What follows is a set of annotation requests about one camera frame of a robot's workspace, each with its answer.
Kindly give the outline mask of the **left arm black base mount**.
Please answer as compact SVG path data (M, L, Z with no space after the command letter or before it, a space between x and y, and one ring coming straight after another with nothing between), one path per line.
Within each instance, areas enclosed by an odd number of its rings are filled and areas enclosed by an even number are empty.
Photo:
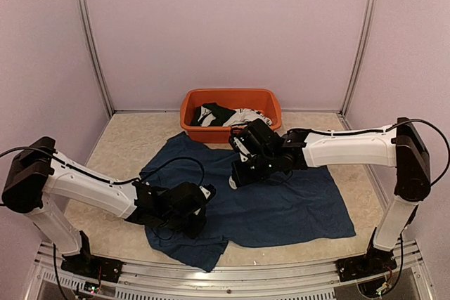
M93 256L89 259L69 256L63 259L61 268L64 271L96 279L101 282L118 283L123 264L120 260L101 256Z

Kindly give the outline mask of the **dark blue t-shirt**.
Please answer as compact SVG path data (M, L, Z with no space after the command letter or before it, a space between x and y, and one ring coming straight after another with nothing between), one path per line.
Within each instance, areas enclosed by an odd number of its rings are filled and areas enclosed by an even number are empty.
M230 242L260 248L356 235L327 168L295 171L288 180L276 174L270 181L233 190L229 176L237 159L234 151L211 149L185 133L166 141L142 168L141 177L163 188L204 181L217 194L206 206L207 223L196 239L166 228L146 228L154 250L210 272Z

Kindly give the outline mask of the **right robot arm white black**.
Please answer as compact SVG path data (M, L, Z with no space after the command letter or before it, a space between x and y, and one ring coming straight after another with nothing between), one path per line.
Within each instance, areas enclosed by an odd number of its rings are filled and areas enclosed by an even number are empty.
M238 153L232 164L229 185L233 189L265 181L272 174L331 165L364 164L397 170L394 197L380 224L373 231L359 267L368 275L382 268L411 222L418 205L443 178L431 178L430 154L415 124L400 117L396 123L349 131L290 129L279 135L263 121L234 129L229 143Z

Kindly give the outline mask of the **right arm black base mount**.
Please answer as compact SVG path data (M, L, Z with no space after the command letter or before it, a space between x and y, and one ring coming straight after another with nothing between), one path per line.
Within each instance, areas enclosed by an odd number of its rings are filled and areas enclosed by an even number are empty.
M368 259L364 255L339 259L335 262L340 282L367 278L397 268L394 258Z

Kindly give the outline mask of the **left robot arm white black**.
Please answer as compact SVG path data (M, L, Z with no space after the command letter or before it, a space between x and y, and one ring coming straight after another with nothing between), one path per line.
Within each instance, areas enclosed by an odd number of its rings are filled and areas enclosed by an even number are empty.
M51 199L60 195L97 207L127 222L166 228L194 239L206 224L206 206L215 196L213 185L183 182L173 188L151 186L144 178L128 181L102 176L72 161L44 136L15 153L1 200L26 215L63 256L65 270L94 274L101 258L90 252L87 235L75 229Z

